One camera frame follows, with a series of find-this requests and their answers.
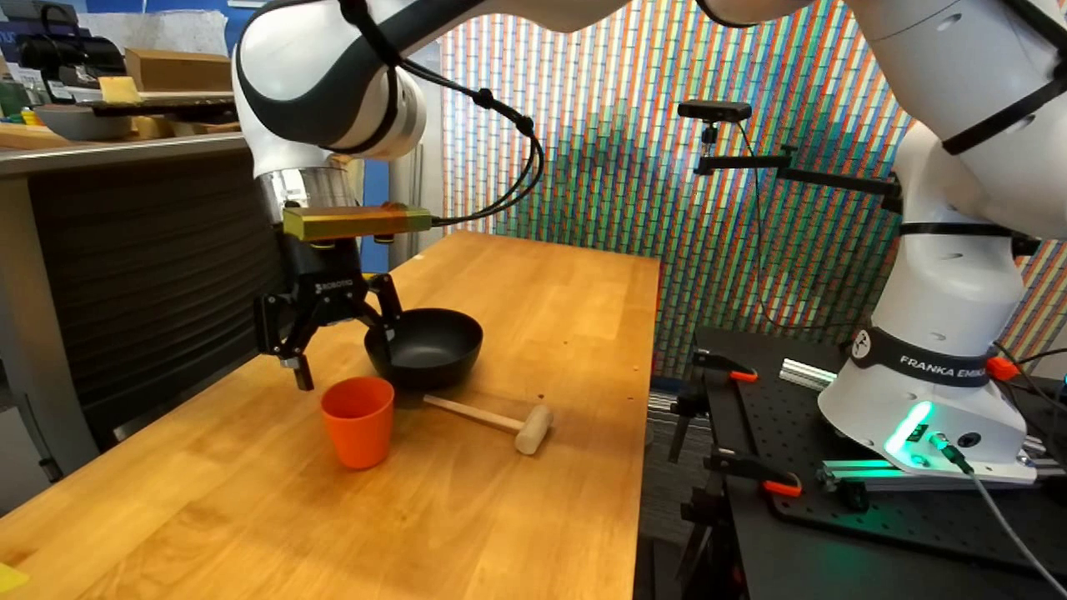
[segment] floor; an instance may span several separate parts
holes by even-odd
[[[689,523],[680,520],[680,504],[694,487],[707,482],[702,457],[710,450],[707,421],[694,421],[676,464],[665,464],[676,416],[665,410],[673,395],[652,395],[646,412],[646,457],[640,495],[640,547],[633,600],[676,600],[680,556]]]

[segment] wooden table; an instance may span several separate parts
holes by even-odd
[[[486,328],[457,394],[526,412],[510,434],[404,407],[384,466],[333,464],[321,391],[371,372],[361,322],[308,347],[300,394],[255,356],[0,520],[12,595],[592,595],[633,587],[655,260],[457,233],[395,270],[406,307]]]

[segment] frying pan handle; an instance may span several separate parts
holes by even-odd
[[[394,277],[388,277],[388,273],[371,277],[371,291],[374,291],[374,296],[376,296],[381,318],[384,318],[387,325],[395,325],[404,307],[400,307],[400,292],[395,292]]]

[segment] orange plastic cup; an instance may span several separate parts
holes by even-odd
[[[338,380],[324,394],[324,430],[335,458],[350,468],[371,468],[388,453],[394,385],[381,375]]]

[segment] white robot link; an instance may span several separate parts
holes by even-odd
[[[695,0],[722,27],[752,27],[809,0]],[[331,151],[413,151],[424,107],[394,63],[424,38],[512,13],[580,28],[624,0],[276,0],[246,27],[235,114],[268,171],[321,167]],[[1011,233],[1067,236],[1063,20],[1054,0],[848,0],[895,102],[912,116],[895,180],[903,225],[885,291],[819,412],[895,468],[1033,482],[1024,416],[985,380],[1024,278]]]

